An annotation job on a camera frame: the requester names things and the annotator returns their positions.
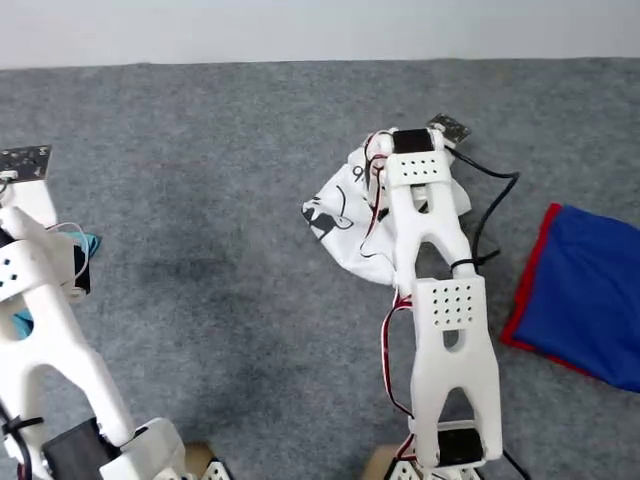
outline blue cloth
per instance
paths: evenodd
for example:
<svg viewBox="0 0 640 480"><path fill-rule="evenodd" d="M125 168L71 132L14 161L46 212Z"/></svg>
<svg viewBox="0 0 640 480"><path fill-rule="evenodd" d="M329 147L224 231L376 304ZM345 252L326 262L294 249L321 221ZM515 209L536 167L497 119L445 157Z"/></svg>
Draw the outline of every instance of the blue cloth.
<svg viewBox="0 0 640 480"><path fill-rule="evenodd" d="M640 392L640 230L563 208L514 338Z"/></svg>
<svg viewBox="0 0 640 480"><path fill-rule="evenodd" d="M79 232L65 233L73 237L74 240L80 242L80 246L84 249L84 240ZM91 258L98 251L102 239L97 235L93 235L91 233L87 233L86 235L87 240L89 240L89 258ZM18 334L20 335L20 338L27 338L29 335L31 335L31 332L33 331L33 319L31 318L28 310L23 310L19 313L16 313L13 316L12 320L16 330L18 331Z"/></svg>

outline black wire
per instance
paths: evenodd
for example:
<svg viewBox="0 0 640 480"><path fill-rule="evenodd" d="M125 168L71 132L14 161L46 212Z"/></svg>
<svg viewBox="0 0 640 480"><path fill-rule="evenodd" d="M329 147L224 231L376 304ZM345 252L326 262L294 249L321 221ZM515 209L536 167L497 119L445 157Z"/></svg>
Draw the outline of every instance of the black wire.
<svg viewBox="0 0 640 480"><path fill-rule="evenodd" d="M476 266L479 266L479 265L482 265L487 260L495 257L498 253L500 253L500 250L496 250L494 252L491 252L488 255L485 255L484 257L480 257L478 255L480 237L482 236L482 231L484 230L485 224L487 223L487 220L489 220L489 217L491 216L493 211L498 207L498 205L500 205L500 202L502 202L502 200L504 200L504 198L509 194L511 189L518 182L518 179L520 178L520 172L512 172L512 173L494 172L493 170L489 170L488 168L483 167L482 165L476 163L474 160L472 160L471 158L467 157L466 155L463 155L462 153L458 152L454 148L446 147L446 149L449 150L453 154L454 157L462 160L466 164L472 166L476 170L481 171L482 173L485 173L485 174L487 174L487 175L489 175L491 177L494 177L494 178L509 178L510 179L509 183L504 188L504 190L502 190L502 192L500 192L500 194L495 198L495 200L493 202L491 202L491 205L489 205L489 208L487 208L487 210L484 212L484 214L482 215L482 218L480 218L480 222L478 223L478 228L476 229L475 233L473 234L473 240L471 242L471 257L472 257L471 259L472 259L473 263Z"/></svg>
<svg viewBox="0 0 640 480"><path fill-rule="evenodd" d="M0 188L0 195L2 195L5 190L7 189L7 187L9 187L9 184L11 183L11 179L10 178L5 178L2 182L2 188Z"/></svg>
<svg viewBox="0 0 640 480"><path fill-rule="evenodd" d="M516 462L514 458L509 454L509 452L507 452L506 449L502 450L502 453L504 454L504 458L509 461L509 463L518 471L518 473L522 476L522 478L524 478L524 480L531 480L531 475L529 475L529 472L522 468L520 464Z"/></svg>
<svg viewBox="0 0 640 480"><path fill-rule="evenodd" d="M2 405L1 402L0 402L0 417L2 417L2 420L4 421L5 425L11 423L11 418L9 418L9 414L7 413L7 410L4 408L4 405ZM18 478L20 480L33 480L33 473L32 473L32 467L31 467L31 455L29 454L27 443L24 441L24 438L22 438L22 434L20 433L19 429L12 431L10 435L15 440L16 444L18 445L18 448L20 449L20 454L22 455L22 461L24 466L24 469L22 470L22 472L24 472L24 475L18 474Z"/></svg>

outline blue fabric with red border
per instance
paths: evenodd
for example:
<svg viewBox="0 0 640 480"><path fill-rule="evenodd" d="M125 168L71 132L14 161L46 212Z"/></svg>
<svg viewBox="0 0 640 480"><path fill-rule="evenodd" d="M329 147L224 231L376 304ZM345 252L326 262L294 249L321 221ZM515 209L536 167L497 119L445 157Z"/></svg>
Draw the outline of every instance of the blue fabric with red border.
<svg viewBox="0 0 640 480"><path fill-rule="evenodd" d="M553 204L502 340L640 392L640 230Z"/></svg>

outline perforated plate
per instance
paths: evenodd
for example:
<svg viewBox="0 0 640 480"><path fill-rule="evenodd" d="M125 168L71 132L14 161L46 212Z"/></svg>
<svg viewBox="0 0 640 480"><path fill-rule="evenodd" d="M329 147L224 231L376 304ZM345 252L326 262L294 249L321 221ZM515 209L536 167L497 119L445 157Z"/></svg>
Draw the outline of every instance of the perforated plate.
<svg viewBox="0 0 640 480"><path fill-rule="evenodd" d="M417 298L424 302L433 326L439 330L466 328L486 321L484 278L418 281Z"/></svg>
<svg viewBox="0 0 640 480"><path fill-rule="evenodd" d="M231 477L222 462L213 460L204 472L202 480L231 480Z"/></svg>
<svg viewBox="0 0 640 480"><path fill-rule="evenodd" d="M449 163L442 151L394 154L387 159L385 170L392 188L451 181Z"/></svg>
<svg viewBox="0 0 640 480"><path fill-rule="evenodd" d="M397 461L392 466L393 469L389 469L390 471L387 472L385 480L480 480L481 478L472 468L463 468L461 470L454 470L453 472L451 472L451 470L438 469L435 475L431 475L423 472L418 473L412 462L404 460Z"/></svg>
<svg viewBox="0 0 640 480"><path fill-rule="evenodd" d="M0 249L0 301L22 293L48 278L46 259L27 240Z"/></svg>

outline white wire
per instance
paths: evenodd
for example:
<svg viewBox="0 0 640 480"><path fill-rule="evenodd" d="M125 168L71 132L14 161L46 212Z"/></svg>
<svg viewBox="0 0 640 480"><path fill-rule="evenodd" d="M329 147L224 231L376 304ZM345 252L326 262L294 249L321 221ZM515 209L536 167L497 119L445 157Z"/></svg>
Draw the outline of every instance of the white wire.
<svg viewBox="0 0 640 480"><path fill-rule="evenodd" d="M53 231L53 232L58 232L60 231L61 227L74 227L76 229L76 231L82 236L82 239L84 240L84 245L85 245L85 249L84 249L84 264L82 265L82 268L80 269L80 271L78 273L76 273L75 277L73 277L73 280L69 280L68 282L63 283L63 285L66 285L67 283L73 281L75 282L80 275L82 275L84 273L84 271L87 269L87 267L89 266L89 249L90 249L90 245L89 245L89 237L87 237L87 234L84 233L84 230L82 230L82 227L80 225L78 225L75 222L63 222L63 223L57 223L49 228L47 228L47 231Z"/></svg>

